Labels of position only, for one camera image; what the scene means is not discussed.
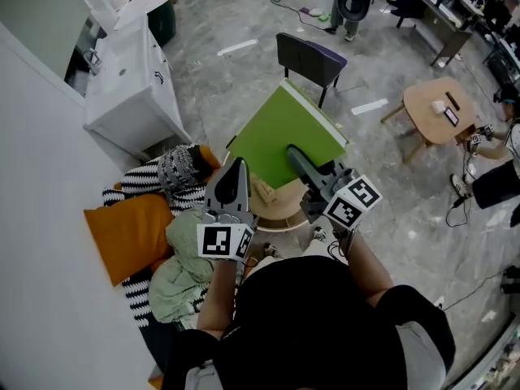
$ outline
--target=gray floor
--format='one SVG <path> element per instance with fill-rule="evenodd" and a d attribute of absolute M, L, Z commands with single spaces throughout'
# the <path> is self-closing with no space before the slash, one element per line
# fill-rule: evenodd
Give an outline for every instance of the gray floor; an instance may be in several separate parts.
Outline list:
<path fill-rule="evenodd" d="M 305 2 L 283 0 L 293 7 Z M 518 254 L 518 229 L 508 229 L 517 201 L 490 210 L 473 204 L 468 225 L 449 228 L 444 218 L 454 200 L 449 174 L 462 171 L 462 150 L 454 143 L 422 152 L 414 162 L 402 164 L 403 152 L 418 141 L 405 115 L 386 124 L 379 119 L 401 100 L 403 90 L 417 82 L 440 76 L 455 77 L 471 94 L 483 122 L 497 119 L 497 105 L 490 100 L 496 82 L 482 65 L 486 44 L 473 37 L 464 47 L 463 61 L 453 60 L 444 69 L 431 68 L 433 53 L 420 37 L 410 34 L 406 22 L 395 28 L 397 18 L 384 13 L 384 0 L 375 0 L 359 28 L 358 37 L 345 42 L 342 33 L 327 35 L 301 24 L 297 14 L 268 0 L 179 0 L 175 5 L 177 35 L 163 47 L 174 69 L 174 86 L 182 118 L 197 142 L 208 144 L 219 158 L 225 145 L 250 119 L 283 78 L 276 58 L 275 34 L 291 33 L 325 45 L 344 55 L 349 64 L 337 89 L 329 90 L 323 111 L 343 126 L 350 140 L 346 163 L 366 173 L 379 187 L 384 201 L 362 224 L 362 234 L 390 271 L 396 284 L 411 284 L 432 301 L 444 296 L 450 305 L 471 292 L 486 276 L 497 273 Z M 258 39 L 257 45 L 217 53 L 229 46 Z M 313 99 L 321 89 L 291 76 Z M 380 110 L 352 115 L 350 109 L 387 98 Z M 480 174 L 495 165 L 474 160 Z M 462 208 L 453 212 L 461 221 Z M 269 240 L 286 256 L 296 256 L 307 246 L 309 227 L 290 234 L 259 233 L 255 240 Z M 448 311 L 457 342 L 457 357 L 448 380 L 461 374 L 486 348 L 508 316 L 501 296 L 500 277 L 488 281 L 474 296 Z M 496 317 L 481 319 L 494 310 Z"/>

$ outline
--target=sneaker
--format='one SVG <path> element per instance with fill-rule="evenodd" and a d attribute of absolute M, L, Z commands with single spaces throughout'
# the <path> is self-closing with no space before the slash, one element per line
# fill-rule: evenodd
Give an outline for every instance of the sneaker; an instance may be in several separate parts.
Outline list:
<path fill-rule="evenodd" d="M 327 233 L 321 227 L 314 227 L 314 232 L 312 234 L 313 240 L 321 241 L 322 243 L 327 243 Z"/>
<path fill-rule="evenodd" d="M 351 42 L 351 41 L 353 41 L 355 37 L 356 37 L 355 34 L 354 34 L 354 35 L 351 35 L 351 34 L 348 33 L 348 32 L 344 35 L 344 39 L 345 39 L 347 42 Z"/>
<path fill-rule="evenodd" d="M 449 177 L 449 181 L 452 183 L 453 189 L 455 189 L 455 192 L 459 197 L 465 197 L 468 195 L 466 185 L 457 175 L 452 173 Z"/>
<path fill-rule="evenodd" d="M 266 243 L 263 246 L 263 253 L 266 257 L 271 256 L 273 258 L 280 258 L 280 254 L 278 253 L 278 249 L 275 245 L 271 243 Z"/>

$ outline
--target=person's arm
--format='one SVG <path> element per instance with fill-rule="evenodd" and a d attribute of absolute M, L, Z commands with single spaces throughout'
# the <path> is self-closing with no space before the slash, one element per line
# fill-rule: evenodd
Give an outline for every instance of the person's arm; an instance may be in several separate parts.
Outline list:
<path fill-rule="evenodd" d="M 341 241 L 345 255 L 347 240 Z M 392 279 L 379 259 L 366 245 L 362 235 L 357 232 L 349 253 L 349 267 L 354 283 L 365 295 L 366 301 L 376 306 L 384 293 L 393 287 Z"/>
<path fill-rule="evenodd" d="M 197 329 L 218 340 L 232 321 L 235 302 L 236 262 L 216 262 L 211 285 L 198 315 Z"/>
<path fill-rule="evenodd" d="M 495 148 L 477 147 L 477 150 L 475 152 L 483 158 L 498 160 L 502 159 L 507 154 L 508 150 L 505 148 L 504 145 L 498 145 Z"/>
<path fill-rule="evenodd" d="M 503 141 L 507 136 L 507 132 L 493 132 L 493 139 Z"/>

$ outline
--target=wooden table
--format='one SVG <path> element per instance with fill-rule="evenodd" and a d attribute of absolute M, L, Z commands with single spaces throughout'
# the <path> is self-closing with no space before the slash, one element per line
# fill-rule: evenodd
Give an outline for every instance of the wooden table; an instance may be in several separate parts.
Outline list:
<path fill-rule="evenodd" d="M 475 24 L 480 17 L 484 17 L 484 13 L 479 8 L 474 6 L 471 0 L 458 1 L 461 2 L 462 6 L 470 13 L 464 21 L 464 24 L 461 26 L 462 30 Z"/>
<path fill-rule="evenodd" d="M 451 93 L 459 105 L 459 111 L 449 101 L 447 92 Z M 434 112 L 431 102 L 436 100 L 444 101 L 444 104 L 451 108 L 459 118 L 457 126 L 453 126 L 446 115 Z M 423 147 L 444 145 L 453 138 L 460 144 L 476 131 L 475 113 L 466 91 L 458 82 L 448 76 L 407 88 L 403 94 L 403 102 L 395 110 L 384 116 L 381 123 L 401 110 L 408 113 L 422 138 L 421 143 L 414 148 L 409 156 L 404 158 L 404 163 L 409 163 Z"/>
<path fill-rule="evenodd" d="M 224 163 L 232 159 L 232 155 L 227 152 Z M 251 211 L 258 215 L 257 228 L 259 231 L 286 232 L 309 222 L 300 207 L 301 199 L 308 188 L 299 179 L 275 189 L 273 201 L 270 201 L 269 204 L 266 204 L 259 194 L 259 187 L 255 182 L 257 179 L 254 174 L 250 175 L 249 205 Z"/>

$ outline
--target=book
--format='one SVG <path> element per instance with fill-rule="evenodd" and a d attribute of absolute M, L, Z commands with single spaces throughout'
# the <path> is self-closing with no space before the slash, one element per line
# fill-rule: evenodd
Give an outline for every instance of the book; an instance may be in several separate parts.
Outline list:
<path fill-rule="evenodd" d="M 348 144 L 332 121 L 290 80 L 284 79 L 227 149 L 273 189 L 298 175 L 287 160 L 295 145 L 318 167 L 340 157 Z"/>

